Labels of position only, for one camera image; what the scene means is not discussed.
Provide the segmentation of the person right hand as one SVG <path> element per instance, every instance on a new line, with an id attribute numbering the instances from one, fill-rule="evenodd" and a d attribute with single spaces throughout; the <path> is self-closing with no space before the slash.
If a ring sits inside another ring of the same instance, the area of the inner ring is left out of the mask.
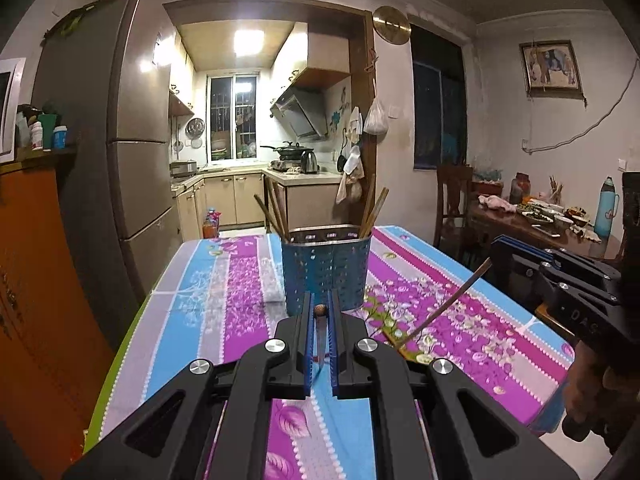
<path id="1" fill-rule="evenodd" d="M 608 364 L 584 342 L 578 342 L 575 359 L 563 390 L 566 416 L 564 434 L 582 442 L 593 429 L 614 432 L 629 429 L 639 417 L 639 371 Z"/>

